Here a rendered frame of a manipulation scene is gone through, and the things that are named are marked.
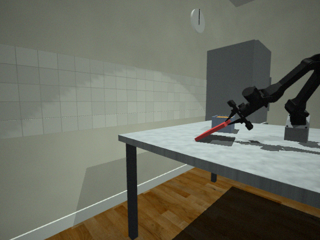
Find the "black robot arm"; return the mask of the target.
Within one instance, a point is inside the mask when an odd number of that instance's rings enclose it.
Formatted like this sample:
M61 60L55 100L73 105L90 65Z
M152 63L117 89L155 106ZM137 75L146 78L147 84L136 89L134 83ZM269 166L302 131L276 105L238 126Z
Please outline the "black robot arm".
M255 111L263 106L267 108L268 103L278 101L287 88L311 70L314 70L314 72L298 95L293 99L289 99L284 107L290 114L291 125L306 125L306 117L309 116L306 111L306 103L320 85L320 53L303 59L298 66L279 82L264 89L257 89L255 86L245 88L242 91L242 95Z

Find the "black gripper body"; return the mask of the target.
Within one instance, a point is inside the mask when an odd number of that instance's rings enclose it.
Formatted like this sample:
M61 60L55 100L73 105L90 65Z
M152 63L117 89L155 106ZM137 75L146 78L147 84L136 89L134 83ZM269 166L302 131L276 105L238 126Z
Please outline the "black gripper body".
M240 116L240 121L242 123L245 123L245 127L250 131L251 129L253 129L253 125L250 121L247 121L246 117L249 116L250 114L255 112L255 109L250 105L250 103L248 102L247 104L245 104L244 106L242 106L241 108L237 108L236 107L236 103L233 100L229 100L228 105L230 107L232 107L232 111L234 113L237 113ZM243 115L243 116L242 116Z

